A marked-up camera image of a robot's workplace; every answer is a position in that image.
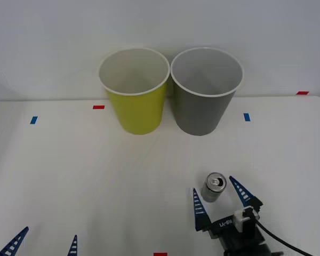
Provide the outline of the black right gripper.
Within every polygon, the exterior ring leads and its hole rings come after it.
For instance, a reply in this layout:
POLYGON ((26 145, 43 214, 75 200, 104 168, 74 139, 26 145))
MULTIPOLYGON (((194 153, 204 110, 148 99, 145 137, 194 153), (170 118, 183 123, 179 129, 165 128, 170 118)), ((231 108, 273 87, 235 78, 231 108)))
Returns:
MULTIPOLYGON (((234 177, 229 180, 235 188, 244 207, 251 206, 256 212, 260 211, 263 202, 250 193, 234 177)), ((198 193, 193 188, 193 206, 195 230, 201 231, 209 227, 209 234, 212 239, 219 239, 224 252, 264 252, 264 237, 258 229, 256 222, 248 218, 243 224, 242 232, 239 232, 233 221, 233 215, 211 222, 198 193)))

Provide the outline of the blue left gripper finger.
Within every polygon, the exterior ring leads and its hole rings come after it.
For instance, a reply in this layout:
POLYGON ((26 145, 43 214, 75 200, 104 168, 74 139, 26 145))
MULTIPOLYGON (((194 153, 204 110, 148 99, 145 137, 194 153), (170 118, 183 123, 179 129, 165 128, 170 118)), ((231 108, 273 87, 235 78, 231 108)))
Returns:
POLYGON ((67 256, 77 256, 77 235, 74 236, 67 256))
POLYGON ((28 231, 29 227, 26 226, 0 250, 0 256, 15 256, 28 231))

